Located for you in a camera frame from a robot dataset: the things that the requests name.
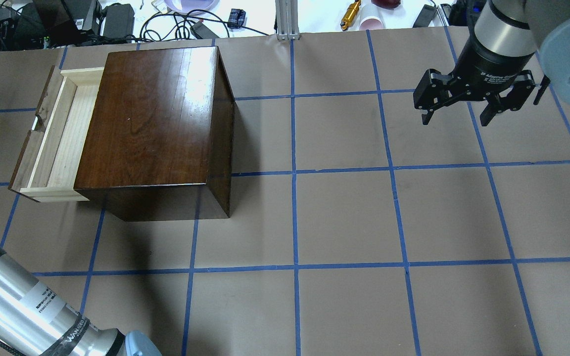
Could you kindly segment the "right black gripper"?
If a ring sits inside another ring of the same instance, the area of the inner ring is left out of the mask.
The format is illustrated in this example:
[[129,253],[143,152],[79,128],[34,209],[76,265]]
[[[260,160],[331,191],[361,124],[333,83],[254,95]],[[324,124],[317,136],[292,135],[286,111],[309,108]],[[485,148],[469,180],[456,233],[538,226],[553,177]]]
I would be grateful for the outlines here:
[[449,74],[430,68],[413,92],[414,108],[421,110],[423,125],[428,125],[435,111],[457,101],[486,101],[479,119],[482,127],[508,110],[507,99],[496,97],[512,88],[525,94],[532,91],[535,79],[525,69],[531,55],[509,57],[484,47],[470,35]]

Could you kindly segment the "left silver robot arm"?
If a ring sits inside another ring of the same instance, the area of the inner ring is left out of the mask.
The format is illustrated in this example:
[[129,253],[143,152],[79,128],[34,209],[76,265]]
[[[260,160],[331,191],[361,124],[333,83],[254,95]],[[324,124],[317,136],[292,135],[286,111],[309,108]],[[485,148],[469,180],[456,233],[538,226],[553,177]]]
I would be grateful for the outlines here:
[[0,247],[0,347],[15,356],[158,356],[138,330],[99,329]]

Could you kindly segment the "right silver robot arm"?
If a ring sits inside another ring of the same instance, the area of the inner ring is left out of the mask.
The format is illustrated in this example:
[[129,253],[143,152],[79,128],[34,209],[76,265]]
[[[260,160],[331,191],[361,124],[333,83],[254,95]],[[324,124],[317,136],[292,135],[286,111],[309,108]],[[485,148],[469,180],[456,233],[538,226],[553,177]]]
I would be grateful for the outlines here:
[[534,54],[548,86],[570,104],[570,0],[489,0],[448,75],[430,68],[414,90],[414,107],[429,124],[434,112],[459,101],[485,101],[482,126],[529,99],[535,79],[525,66]]

